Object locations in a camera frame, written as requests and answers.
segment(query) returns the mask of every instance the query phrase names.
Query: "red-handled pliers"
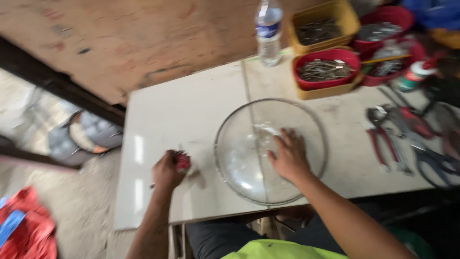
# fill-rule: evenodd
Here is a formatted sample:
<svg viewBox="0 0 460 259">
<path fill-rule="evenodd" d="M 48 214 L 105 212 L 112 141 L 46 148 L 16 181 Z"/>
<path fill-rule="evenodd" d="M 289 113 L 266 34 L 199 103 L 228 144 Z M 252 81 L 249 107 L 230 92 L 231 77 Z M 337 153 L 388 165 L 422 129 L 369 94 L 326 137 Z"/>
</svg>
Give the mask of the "red-handled pliers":
<svg viewBox="0 0 460 259">
<path fill-rule="evenodd" d="M 393 159 L 398 163 L 399 163 L 399 160 L 396 155 L 395 148 L 393 147 L 393 144 L 390 140 L 390 137 L 380 127 L 382 122 L 386 120 L 386 117 L 379 120 L 375 116 L 376 112 L 377 112 L 377 109 L 375 108 L 368 108 L 366 110 L 366 118 L 369 121 L 369 129 L 366 130 L 366 132 L 369 134 L 369 137 L 371 138 L 371 142 L 374 147 L 374 152 L 375 152 L 375 155 L 377 156 L 377 159 L 379 160 L 380 164 L 382 164 L 384 170 L 389 172 L 390 168 L 388 167 L 388 164 L 383 160 L 383 156 L 380 152 L 379 142 L 377 140 L 378 135 L 382 136 L 382 138 L 385 140 L 387 146 L 389 147 L 391 151 L 391 154 L 393 155 Z"/>
</svg>

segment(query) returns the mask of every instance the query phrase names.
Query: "person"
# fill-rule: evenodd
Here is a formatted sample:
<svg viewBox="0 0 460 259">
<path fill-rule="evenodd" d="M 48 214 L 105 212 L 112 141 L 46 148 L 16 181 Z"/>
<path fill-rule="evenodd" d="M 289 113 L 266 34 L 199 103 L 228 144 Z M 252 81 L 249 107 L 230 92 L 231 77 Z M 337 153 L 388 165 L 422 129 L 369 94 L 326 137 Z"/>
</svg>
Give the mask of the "person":
<svg viewBox="0 0 460 259">
<path fill-rule="evenodd" d="M 291 241 L 270 240 L 234 219 L 186 224 L 195 259 L 413 259 L 416 258 L 377 221 L 341 197 L 311 171 L 305 142 L 292 129 L 274 136 L 277 155 L 267 152 L 275 171 L 292 182 L 311 203 L 321 224 L 300 229 Z M 183 174 L 176 172 L 174 151 L 153 167 L 155 190 L 127 254 L 128 259 L 168 257 L 168 214 L 173 190 Z"/>
</svg>

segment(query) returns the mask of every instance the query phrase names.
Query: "neon yellow shirt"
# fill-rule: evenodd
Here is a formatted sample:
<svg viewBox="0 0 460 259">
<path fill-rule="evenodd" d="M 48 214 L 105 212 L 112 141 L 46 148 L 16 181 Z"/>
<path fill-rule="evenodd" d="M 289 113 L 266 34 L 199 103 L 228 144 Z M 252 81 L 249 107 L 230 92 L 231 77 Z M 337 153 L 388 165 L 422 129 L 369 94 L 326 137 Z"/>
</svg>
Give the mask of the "neon yellow shirt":
<svg viewBox="0 0 460 259">
<path fill-rule="evenodd" d="M 294 242 L 260 239 L 243 246 L 222 259 L 348 259 L 347 256 Z"/>
</svg>

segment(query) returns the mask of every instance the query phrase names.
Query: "red bag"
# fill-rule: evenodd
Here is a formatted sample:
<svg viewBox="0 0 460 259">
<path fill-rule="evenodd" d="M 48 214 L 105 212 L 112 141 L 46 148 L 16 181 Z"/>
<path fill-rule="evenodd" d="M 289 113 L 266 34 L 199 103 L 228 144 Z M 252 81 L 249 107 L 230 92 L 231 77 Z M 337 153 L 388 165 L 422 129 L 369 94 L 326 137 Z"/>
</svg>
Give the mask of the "red bag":
<svg viewBox="0 0 460 259">
<path fill-rule="evenodd" d="M 37 193 L 32 186 L 24 187 L 6 201 L 0 208 L 0 223 L 14 210 L 24 212 L 25 217 L 0 247 L 0 258 L 56 259 L 54 221 L 38 203 Z"/>
</svg>

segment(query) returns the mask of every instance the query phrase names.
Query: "plastic water bottle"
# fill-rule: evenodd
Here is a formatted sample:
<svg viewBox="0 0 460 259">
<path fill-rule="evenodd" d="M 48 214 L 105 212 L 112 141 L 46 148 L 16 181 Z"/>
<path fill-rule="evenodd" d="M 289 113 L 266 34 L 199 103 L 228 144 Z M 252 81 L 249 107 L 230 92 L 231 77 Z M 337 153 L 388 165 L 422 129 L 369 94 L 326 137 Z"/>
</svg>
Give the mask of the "plastic water bottle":
<svg viewBox="0 0 460 259">
<path fill-rule="evenodd" d="M 255 22 L 259 59 L 265 66 L 275 66 L 281 58 L 281 18 L 283 10 L 277 0 L 262 0 Z"/>
</svg>

